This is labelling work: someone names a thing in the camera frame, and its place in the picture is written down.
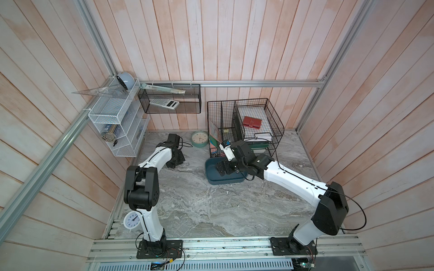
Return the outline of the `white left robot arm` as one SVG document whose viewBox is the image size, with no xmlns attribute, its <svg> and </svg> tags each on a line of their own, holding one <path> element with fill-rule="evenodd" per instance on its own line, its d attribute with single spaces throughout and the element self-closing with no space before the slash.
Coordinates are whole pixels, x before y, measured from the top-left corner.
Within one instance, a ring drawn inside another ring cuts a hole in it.
<svg viewBox="0 0 434 271">
<path fill-rule="evenodd" d="M 179 147 L 168 142 L 160 143 L 144 162 L 127 169 L 124 188 L 124 203 L 130 208 L 123 225 L 128 230 L 138 227 L 135 245 L 138 259 L 163 259 L 168 264 L 183 257 L 183 241 L 168 241 L 158 217 L 159 172 L 164 166 L 175 167 L 185 159 Z"/>
</svg>

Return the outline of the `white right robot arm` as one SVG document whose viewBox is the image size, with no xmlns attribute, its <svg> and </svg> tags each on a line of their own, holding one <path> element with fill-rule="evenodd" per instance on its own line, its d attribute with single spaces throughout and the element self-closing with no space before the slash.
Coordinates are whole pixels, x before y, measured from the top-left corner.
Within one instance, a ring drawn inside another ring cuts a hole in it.
<svg viewBox="0 0 434 271">
<path fill-rule="evenodd" d="M 246 173 L 273 182 L 315 207 L 313 216 L 303 224 L 296 225 L 287 238 L 270 238 L 275 256 L 314 257 L 318 253 L 315 245 L 317 238 L 324 235 L 336 236 L 343 230 L 342 224 L 349 212 L 348 200 L 351 201 L 352 198 L 345 195 L 342 186 L 336 182 L 326 184 L 315 181 L 265 155 L 252 160 L 224 158 L 217 162 L 216 169 L 221 176 Z"/>
</svg>

